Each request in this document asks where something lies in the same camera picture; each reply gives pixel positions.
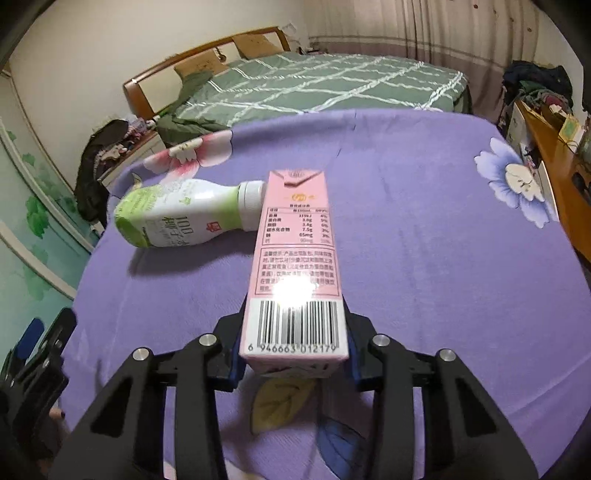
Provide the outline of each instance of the green leaf mural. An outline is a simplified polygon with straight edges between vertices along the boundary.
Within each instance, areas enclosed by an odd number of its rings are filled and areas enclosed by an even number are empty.
[[[43,265],[47,265],[49,255],[45,250],[37,245],[33,245],[31,253],[35,255]],[[37,273],[29,266],[23,264],[22,270],[25,284],[27,285],[27,291],[35,300],[42,301],[45,293],[51,290],[51,285],[49,285],[45,279],[37,275]]]
[[[31,166],[35,166],[35,155],[31,155],[30,153],[23,153],[22,160],[25,163],[28,163]]]
[[[37,183],[39,184],[39,186],[41,187],[41,191],[45,193],[45,195],[51,198],[54,202],[60,203],[60,200],[62,199],[61,192],[55,184],[42,178],[38,178]]]
[[[39,201],[39,199],[31,195],[25,202],[27,207],[27,225],[34,235],[43,238],[43,234],[47,227],[49,227],[49,216],[47,209]]]
[[[76,211],[77,211],[76,202],[74,201],[73,198],[64,197],[63,203],[64,203],[66,209],[70,211],[70,213],[76,213]]]

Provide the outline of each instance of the green bedsheet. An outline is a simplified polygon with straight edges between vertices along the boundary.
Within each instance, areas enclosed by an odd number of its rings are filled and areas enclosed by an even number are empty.
[[[204,122],[231,127],[280,115],[347,108],[463,112],[466,104],[463,73],[398,57],[285,52],[229,66],[178,107],[175,122],[164,117],[162,127],[180,129],[182,122],[186,137],[188,124],[189,130],[201,129]],[[175,142],[184,140],[178,137]]]

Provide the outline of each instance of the white plastic bottle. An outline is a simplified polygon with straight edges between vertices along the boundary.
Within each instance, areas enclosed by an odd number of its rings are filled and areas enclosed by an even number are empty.
[[[264,181],[225,187],[188,179],[129,192],[115,209],[115,225],[136,247],[202,244],[222,232],[258,229]]]

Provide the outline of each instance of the cardboard box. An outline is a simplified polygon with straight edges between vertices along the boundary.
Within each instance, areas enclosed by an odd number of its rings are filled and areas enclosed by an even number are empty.
[[[349,357],[324,174],[272,171],[240,355],[273,377],[323,378]]]

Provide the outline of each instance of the wall painted with leaves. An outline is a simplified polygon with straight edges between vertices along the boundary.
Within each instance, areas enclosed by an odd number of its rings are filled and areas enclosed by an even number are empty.
[[[0,76],[0,359],[37,317],[71,306],[98,238]]]
[[[34,182],[38,186],[45,197],[42,200],[51,202],[67,222],[68,225],[64,226],[74,230],[75,232],[70,233],[74,233],[77,241],[87,250],[92,250],[98,237],[88,222],[78,214],[70,187],[37,142],[22,114],[12,80],[4,75],[0,75],[0,117],[6,129],[7,142],[10,142],[10,145],[7,145],[9,153],[13,155],[13,161],[20,161],[21,168],[28,173],[25,181]]]

